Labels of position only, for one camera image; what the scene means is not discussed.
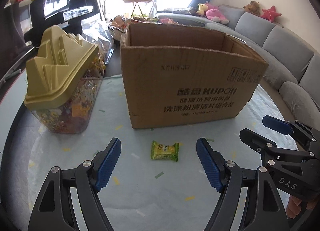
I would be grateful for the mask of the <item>right hand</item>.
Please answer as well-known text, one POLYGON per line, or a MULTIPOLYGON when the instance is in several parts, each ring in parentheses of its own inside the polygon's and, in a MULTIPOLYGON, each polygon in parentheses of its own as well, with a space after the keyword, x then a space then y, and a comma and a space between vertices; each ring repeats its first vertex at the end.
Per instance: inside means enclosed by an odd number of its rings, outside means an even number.
MULTIPOLYGON (((314 199, 313 201, 310 201, 307 203, 306 209, 307 210, 313 210, 318 203, 319 198, 314 199)), ((302 200, 299 198, 296 198, 292 195, 289 197, 289 202, 287 204, 286 208, 286 214, 290 219, 294 219, 302 210, 302 200)))

